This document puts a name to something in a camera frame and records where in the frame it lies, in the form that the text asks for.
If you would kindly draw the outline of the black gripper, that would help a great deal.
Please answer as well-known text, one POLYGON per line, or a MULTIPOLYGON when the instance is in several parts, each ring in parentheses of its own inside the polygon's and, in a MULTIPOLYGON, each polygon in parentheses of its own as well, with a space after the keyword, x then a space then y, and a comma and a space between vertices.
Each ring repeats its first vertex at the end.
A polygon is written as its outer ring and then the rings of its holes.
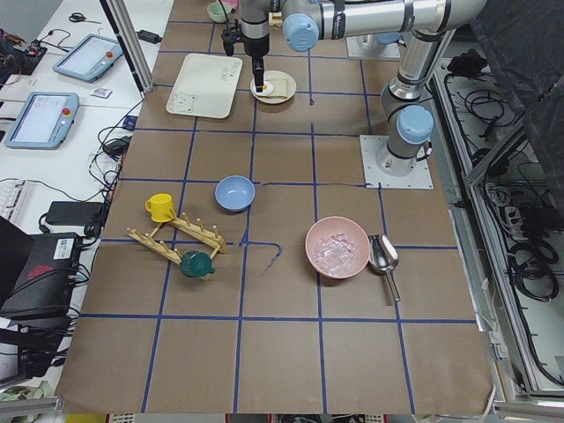
POLYGON ((228 56, 234 54, 234 44, 241 42, 245 53, 252 57, 252 72, 257 93, 263 92, 263 57, 270 48, 269 29, 270 2, 264 0, 241 0, 239 18, 227 23, 221 34, 223 47, 228 56))

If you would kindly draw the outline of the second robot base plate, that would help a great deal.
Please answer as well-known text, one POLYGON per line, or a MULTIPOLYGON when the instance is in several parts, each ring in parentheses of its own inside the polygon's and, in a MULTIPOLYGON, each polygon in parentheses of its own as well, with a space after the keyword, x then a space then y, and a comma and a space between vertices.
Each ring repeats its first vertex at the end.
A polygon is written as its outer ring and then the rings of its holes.
POLYGON ((398 62, 401 58, 397 42, 381 43, 373 34, 347 37, 346 46, 351 59, 398 62))

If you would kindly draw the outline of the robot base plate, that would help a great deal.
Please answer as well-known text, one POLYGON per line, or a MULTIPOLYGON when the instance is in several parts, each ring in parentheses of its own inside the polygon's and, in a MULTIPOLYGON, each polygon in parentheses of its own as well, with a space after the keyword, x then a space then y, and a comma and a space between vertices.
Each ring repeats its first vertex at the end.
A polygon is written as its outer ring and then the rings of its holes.
POLYGON ((433 189, 427 160, 408 160, 388 150, 388 136, 360 136, 360 152, 365 184, 373 189, 433 189))

